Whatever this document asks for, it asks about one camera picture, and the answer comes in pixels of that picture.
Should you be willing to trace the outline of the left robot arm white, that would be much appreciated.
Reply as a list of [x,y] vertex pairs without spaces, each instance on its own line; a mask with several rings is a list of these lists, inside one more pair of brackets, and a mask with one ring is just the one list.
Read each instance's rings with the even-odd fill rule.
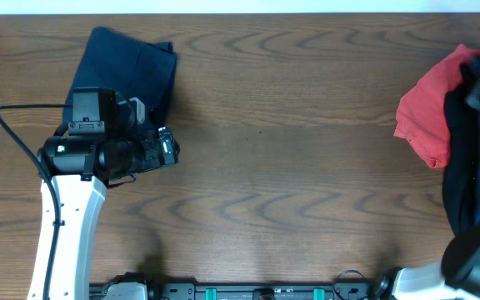
[[82,130],[50,137],[39,157],[42,222],[30,299],[86,299],[93,243],[109,188],[178,162],[180,147],[167,127],[142,132]]

